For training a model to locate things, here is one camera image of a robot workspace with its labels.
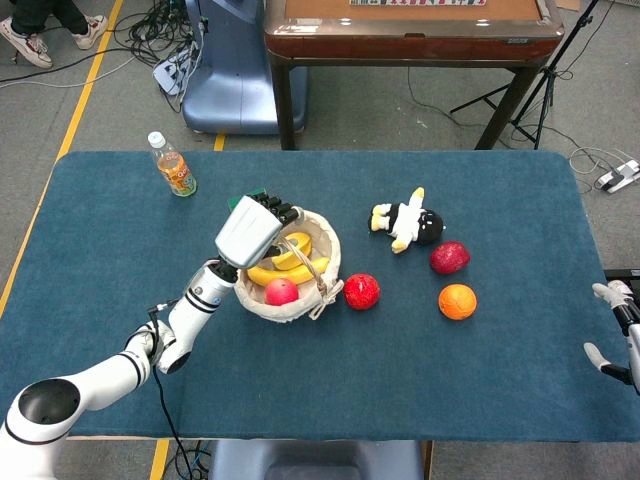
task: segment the tripod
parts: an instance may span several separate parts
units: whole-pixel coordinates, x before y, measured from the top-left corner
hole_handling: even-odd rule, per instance
[[[591,12],[595,8],[598,1],[599,0],[591,0],[591,3],[587,7],[587,9],[584,11],[584,13],[580,16],[580,18],[578,19],[578,22],[576,23],[576,26],[573,27],[573,30],[571,30],[571,33],[569,33],[569,36],[567,37],[565,42],[562,44],[562,46],[560,47],[560,50],[558,50],[558,53],[555,55],[551,63],[549,63],[548,66],[542,68],[541,70],[542,78],[540,79],[536,87],[531,92],[531,95],[529,96],[529,98],[527,98],[527,101],[522,106],[522,109],[520,110],[516,118],[509,121],[509,123],[513,125],[518,132],[522,133],[528,140],[533,142],[534,144],[533,148],[535,150],[537,150],[538,147],[540,146],[540,139],[542,138],[542,127],[544,126],[544,120],[547,116],[547,112],[549,111],[549,107],[553,107],[553,91],[554,91],[555,81],[557,77],[558,64],[562,60],[562,57],[564,56],[566,51],[571,46],[571,43],[573,42],[573,40],[578,35],[578,32],[580,32],[580,30],[582,30],[584,27],[586,27],[593,21],[593,16],[591,15]],[[544,98],[542,100],[542,109],[540,111],[540,119],[538,121],[538,129],[532,135],[529,132],[527,132],[523,127],[520,126],[520,122],[522,121],[522,118],[526,115],[527,110],[535,100],[540,90],[542,90],[542,87],[545,87],[545,91],[544,91]],[[500,88],[496,88],[495,90],[492,90],[491,92],[486,93],[481,97],[478,97],[474,100],[471,100],[470,102],[467,102],[463,105],[460,105],[459,107],[454,108],[453,110],[451,110],[450,113],[453,114],[459,110],[467,108],[481,101],[486,102],[491,108],[495,110],[497,108],[497,105],[493,103],[490,97],[506,90],[507,88],[509,88],[509,85],[504,85]]]

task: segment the table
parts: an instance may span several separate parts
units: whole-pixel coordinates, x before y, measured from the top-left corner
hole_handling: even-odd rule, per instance
[[[491,149],[562,40],[554,0],[485,6],[352,6],[269,0],[265,38],[282,149],[294,149],[289,70],[298,65],[507,68],[514,73],[477,149]]]
[[[365,313],[339,298],[315,322],[279,325],[229,296],[185,368],[163,377],[184,437],[640,440],[635,392],[599,374],[582,350],[595,341],[609,358],[626,358],[617,322],[591,293],[604,276],[565,158],[531,151],[186,158],[198,180],[186,199],[169,193],[146,152],[79,152],[58,163],[0,321],[1,411],[25,385],[118,352],[146,309],[180,295],[215,255],[227,199],[266,186],[324,215],[341,239],[341,278],[369,272],[382,297]],[[283,174],[293,170],[296,182]],[[453,276],[429,269],[431,248],[412,245],[395,256],[391,239],[365,226],[372,205],[407,201],[418,185],[447,224],[444,239],[463,241],[473,257]],[[471,285],[479,301],[461,323],[436,306],[440,289],[454,282]],[[87,412],[71,433],[170,436],[153,381]]]

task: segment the bottle cap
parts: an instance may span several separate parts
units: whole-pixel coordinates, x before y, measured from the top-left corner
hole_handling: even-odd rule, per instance
[[[149,140],[149,144],[153,148],[162,148],[167,144],[167,141],[160,132],[151,132],[147,137],[147,140]]]

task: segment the white shoe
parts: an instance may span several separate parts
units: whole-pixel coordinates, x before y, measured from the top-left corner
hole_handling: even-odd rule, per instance
[[[44,43],[40,35],[21,35],[13,30],[11,26],[12,18],[5,18],[0,22],[0,34],[18,50],[24,58],[33,63],[36,67],[51,68],[53,62],[47,55],[47,44]]]
[[[89,50],[93,47],[98,37],[107,31],[107,25],[109,24],[109,19],[104,15],[98,15],[97,17],[85,15],[85,18],[87,19],[89,31],[85,35],[71,35],[80,50]]]

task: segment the bottle label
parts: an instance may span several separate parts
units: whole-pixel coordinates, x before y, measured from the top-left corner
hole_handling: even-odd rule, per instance
[[[196,191],[196,180],[189,170],[187,162],[185,162],[182,155],[179,155],[178,164],[169,169],[158,167],[163,173],[171,191],[179,197],[188,197]]]

